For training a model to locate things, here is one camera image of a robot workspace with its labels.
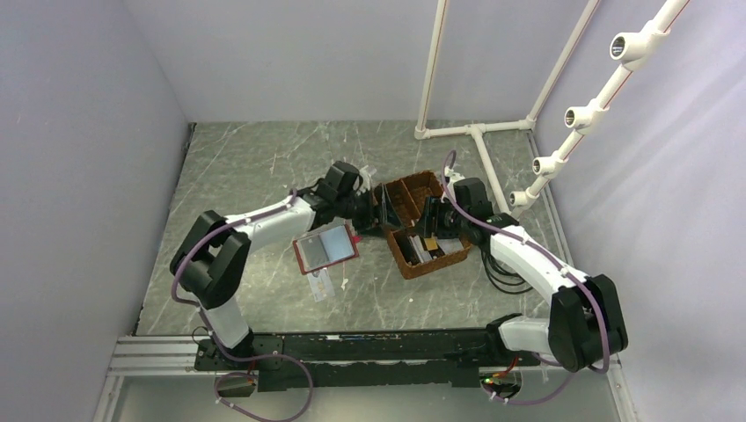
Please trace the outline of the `gold striped credit card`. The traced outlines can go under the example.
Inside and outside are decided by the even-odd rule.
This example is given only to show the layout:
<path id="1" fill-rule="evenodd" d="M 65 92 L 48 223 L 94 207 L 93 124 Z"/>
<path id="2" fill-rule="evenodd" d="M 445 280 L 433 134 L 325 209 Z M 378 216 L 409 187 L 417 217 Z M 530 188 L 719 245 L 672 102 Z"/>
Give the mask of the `gold striped credit card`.
<path id="1" fill-rule="evenodd" d="M 437 251 L 439 249 L 437 239 L 434 236 L 423 237 L 422 242 L 426 251 Z"/>

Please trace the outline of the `white card stack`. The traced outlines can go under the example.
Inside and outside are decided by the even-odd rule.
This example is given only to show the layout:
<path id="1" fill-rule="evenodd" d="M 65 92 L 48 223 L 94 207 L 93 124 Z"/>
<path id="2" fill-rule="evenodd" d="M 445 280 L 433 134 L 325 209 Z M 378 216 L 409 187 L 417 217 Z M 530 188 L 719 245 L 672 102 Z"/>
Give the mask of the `white card stack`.
<path id="1" fill-rule="evenodd" d="M 416 235 L 407 235 L 401 250 L 406 262 L 415 266 L 463 251 L 464 245 L 456 238 L 422 238 Z"/>

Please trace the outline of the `red leather card holder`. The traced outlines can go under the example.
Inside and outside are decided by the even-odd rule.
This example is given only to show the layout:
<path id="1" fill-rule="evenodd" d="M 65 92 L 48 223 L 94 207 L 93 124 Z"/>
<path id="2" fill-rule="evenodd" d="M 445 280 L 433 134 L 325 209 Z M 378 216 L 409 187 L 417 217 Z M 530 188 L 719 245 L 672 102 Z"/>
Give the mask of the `red leather card holder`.
<path id="1" fill-rule="evenodd" d="M 299 243 L 308 237 L 318 237 L 323 242 L 330 260 L 327 266 L 314 268 L 312 270 L 305 267 L 304 256 Z M 355 235 L 353 230 L 351 230 L 346 223 L 330 225 L 329 227 L 313 230 L 298 239 L 294 239 L 292 246 L 296 255 L 296 262 L 298 263 L 300 274 L 303 275 L 317 271 L 321 268 L 336 266 L 342 262 L 359 257 Z"/>

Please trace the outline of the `grey credit card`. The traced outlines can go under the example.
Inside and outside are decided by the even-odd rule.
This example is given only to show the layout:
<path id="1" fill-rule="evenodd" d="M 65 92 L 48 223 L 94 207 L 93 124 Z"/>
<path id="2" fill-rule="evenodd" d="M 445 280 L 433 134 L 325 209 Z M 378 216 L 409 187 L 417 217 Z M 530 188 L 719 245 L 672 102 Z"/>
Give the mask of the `grey credit card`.
<path id="1" fill-rule="evenodd" d="M 305 238 L 299 244 L 306 268 L 312 270 L 327 266 L 330 262 L 325 246 L 318 237 Z"/>

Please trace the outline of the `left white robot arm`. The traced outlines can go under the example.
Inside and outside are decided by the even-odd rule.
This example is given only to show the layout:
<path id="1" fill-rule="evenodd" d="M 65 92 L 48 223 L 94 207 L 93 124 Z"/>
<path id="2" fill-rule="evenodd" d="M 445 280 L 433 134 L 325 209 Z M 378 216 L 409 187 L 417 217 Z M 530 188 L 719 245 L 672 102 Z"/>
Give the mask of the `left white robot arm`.
<path id="1" fill-rule="evenodd" d="M 402 227 L 386 187 L 370 179 L 369 167 L 336 161 L 313 185 L 292 189 L 273 205 L 239 215 L 208 210 L 197 217 L 170 263 L 171 295 L 199 310 L 227 367 L 245 367 L 253 354 L 254 333 L 237 300 L 252 253 L 336 219 L 349 221 L 358 233 Z"/>

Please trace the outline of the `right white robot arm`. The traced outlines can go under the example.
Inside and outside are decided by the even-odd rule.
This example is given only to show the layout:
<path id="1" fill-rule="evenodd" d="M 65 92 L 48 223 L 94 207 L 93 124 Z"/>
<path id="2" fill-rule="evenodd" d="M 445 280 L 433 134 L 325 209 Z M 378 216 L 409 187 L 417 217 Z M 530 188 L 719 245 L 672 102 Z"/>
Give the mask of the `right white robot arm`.
<path id="1" fill-rule="evenodd" d="M 512 216 L 496 214 L 477 178 L 449 179 L 439 196 L 428 196 L 415 232 L 424 238 L 467 239 L 479 248 L 487 271 L 515 276 L 538 293 L 549 315 L 514 313 L 486 326 L 485 353 L 505 365 L 518 353 L 553 358 L 575 373 L 606 372 L 611 356 L 627 348 L 628 336 L 614 282 L 589 276 L 548 251 Z"/>

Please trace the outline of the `brown woven basket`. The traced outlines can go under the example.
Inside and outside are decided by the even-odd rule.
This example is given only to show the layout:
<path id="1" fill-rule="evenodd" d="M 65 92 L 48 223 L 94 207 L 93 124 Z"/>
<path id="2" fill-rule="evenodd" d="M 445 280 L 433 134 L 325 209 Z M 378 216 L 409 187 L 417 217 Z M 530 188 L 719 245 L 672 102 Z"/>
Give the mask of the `brown woven basket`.
<path id="1" fill-rule="evenodd" d="M 442 194 L 442 186 L 432 171 L 381 183 L 374 190 L 375 202 L 383 207 L 380 226 L 406 280 L 458 264 L 469 254 L 471 244 L 464 237 L 454 232 L 435 233 L 444 227 L 435 221 Z"/>

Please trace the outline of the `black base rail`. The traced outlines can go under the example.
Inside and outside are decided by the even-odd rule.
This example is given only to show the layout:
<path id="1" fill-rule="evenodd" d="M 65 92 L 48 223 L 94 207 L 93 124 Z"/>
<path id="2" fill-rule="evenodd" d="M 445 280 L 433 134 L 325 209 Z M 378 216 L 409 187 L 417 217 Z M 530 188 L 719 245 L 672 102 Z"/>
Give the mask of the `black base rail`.
<path id="1" fill-rule="evenodd" d="M 276 332 L 253 338 L 256 364 L 230 360 L 215 342 L 197 344 L 198 372 L 250 370 L 260 392 L 317 388 L 448 384 L 477 388 L 502 370 L 538 366 L 528 352 L 501 350 L 485 328 L 409 331 Z"/>

